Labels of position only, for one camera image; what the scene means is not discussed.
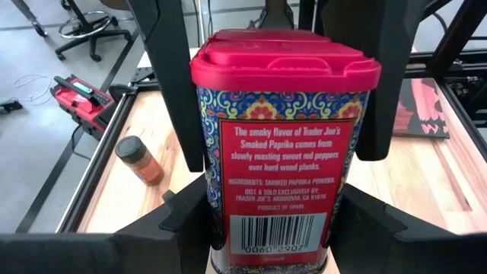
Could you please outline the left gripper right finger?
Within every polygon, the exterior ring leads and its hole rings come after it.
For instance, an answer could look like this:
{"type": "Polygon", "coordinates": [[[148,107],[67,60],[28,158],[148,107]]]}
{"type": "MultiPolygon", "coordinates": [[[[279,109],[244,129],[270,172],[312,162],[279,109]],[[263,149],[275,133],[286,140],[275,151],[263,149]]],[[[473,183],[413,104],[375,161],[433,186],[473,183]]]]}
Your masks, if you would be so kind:
{"type": "Polygon", "coordinates": [[[350,184],[330,245],[341,274],[487,274],[487,233],[454,234],[350,184]]]}

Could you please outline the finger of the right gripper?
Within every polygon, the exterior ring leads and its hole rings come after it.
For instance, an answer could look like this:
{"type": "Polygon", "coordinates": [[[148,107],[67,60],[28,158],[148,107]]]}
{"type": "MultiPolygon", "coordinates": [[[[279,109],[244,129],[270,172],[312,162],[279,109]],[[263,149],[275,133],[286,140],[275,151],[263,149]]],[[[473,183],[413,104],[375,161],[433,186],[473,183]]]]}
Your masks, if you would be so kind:
{"type": "Polygon", "coordinates": [[[191,172],[204,170],[202,126],[180,0],[126,0],[191,172]]]}
{"type": "Polygon", "coordinates": [[[388,155],[400,87],[415,34],[429,2],[327,0],[321,11],[326,36],[361,50],[382,66],[355,149],[362,161],[380,161],[388,155]]]}

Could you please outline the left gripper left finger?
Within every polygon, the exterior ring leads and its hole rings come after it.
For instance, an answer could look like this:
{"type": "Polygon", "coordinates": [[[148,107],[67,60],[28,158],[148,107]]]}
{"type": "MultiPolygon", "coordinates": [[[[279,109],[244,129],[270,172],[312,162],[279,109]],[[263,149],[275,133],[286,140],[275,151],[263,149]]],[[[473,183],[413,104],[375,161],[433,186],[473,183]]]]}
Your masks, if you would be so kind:
{"type": "Polygon", "coordinates": [[[0,234],[0,274],[205,274],[206,180],[112,234],[0,234]]]}

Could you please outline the orange spice bottle black lid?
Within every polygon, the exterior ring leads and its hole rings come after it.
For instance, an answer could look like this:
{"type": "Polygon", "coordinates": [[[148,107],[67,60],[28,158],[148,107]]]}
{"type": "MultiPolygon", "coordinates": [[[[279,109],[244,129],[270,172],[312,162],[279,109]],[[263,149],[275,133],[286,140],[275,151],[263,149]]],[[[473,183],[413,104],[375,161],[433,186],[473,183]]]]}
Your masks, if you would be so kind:
{"type": "Polygon", "coordinates": [[[120,139],[115,153],[145,185],[155,186],[163,180],[161,165],[138,136],[130,135],[120,139]]]}

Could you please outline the red lid paprika tin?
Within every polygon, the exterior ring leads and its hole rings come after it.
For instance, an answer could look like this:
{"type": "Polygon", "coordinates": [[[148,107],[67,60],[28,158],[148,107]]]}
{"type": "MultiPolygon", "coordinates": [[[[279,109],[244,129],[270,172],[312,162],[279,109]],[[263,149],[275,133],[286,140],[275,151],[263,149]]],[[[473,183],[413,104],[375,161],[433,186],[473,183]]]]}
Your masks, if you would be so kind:
{"type": "Polygon", "coordinates": [[[305,30],[220,30],[190,63],[218,274],[318,274],[380,63],[305,30]]]}

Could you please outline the landscape cover book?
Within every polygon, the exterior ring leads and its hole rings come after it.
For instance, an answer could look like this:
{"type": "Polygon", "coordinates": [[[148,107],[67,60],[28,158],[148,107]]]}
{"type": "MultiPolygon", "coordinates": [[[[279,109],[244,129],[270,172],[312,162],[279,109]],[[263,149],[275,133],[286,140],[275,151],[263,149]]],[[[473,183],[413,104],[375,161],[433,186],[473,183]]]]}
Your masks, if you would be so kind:
{"type": "Polygon", "coordinates": [[[450,138],[433,78],[403,79],[396,108],[394,135],[450,138]]]}

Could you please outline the black clamp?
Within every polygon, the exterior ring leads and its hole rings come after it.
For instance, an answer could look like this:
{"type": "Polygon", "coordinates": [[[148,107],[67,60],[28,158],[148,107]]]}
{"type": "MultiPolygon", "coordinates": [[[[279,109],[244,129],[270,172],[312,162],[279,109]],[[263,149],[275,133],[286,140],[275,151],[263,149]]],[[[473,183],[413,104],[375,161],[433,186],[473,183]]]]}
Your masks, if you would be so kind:
{"type": "Polygon", "coordinates": [[[128,95],[137,94],[138,88],[131,87],[128,85],[123,85],[123,84],[112,84],[109,86],[108,92],[110,96],[113,98],[113,100],[119,103],[125,94],[128,95]]]}

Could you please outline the black office chair base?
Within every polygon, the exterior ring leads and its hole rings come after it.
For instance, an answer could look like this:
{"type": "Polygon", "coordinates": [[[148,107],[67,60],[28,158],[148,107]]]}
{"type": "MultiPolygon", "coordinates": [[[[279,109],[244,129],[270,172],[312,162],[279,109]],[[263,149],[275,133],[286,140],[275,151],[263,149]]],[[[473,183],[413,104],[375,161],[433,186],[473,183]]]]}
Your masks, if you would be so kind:
{"type": "Polygon", "coordinates": [[[59,27],[60,37],[69,40],[63,46],[55,50],[60,61],[65,60],[63,53],[69,49],[89,42],[89,56],[99,62],[101,57],[96,54],[97,41],[100,38],[121,36],[128,42],[132,41],[132,35],[128,30],[119,29],[119,21],[106,11],[81,12],[75,0],[60,0],[61,6],[68,11],[73,11],[75,16],[69,18],[59,27]]]}

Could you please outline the red black power station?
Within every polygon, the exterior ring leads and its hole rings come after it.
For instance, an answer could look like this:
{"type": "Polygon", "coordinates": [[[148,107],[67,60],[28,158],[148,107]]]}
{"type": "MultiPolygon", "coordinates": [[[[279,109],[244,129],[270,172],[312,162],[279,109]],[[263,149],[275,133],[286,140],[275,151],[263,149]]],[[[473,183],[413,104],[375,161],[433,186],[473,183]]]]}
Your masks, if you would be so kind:
{"type": "Polygon", "coordinates": [[[75,75],[68,78],[55,76],[53,79],[56,85],[50,88],[50,92],[59,106],[87,134],[101,140],[116,110],[115,100],[75,75]]]}

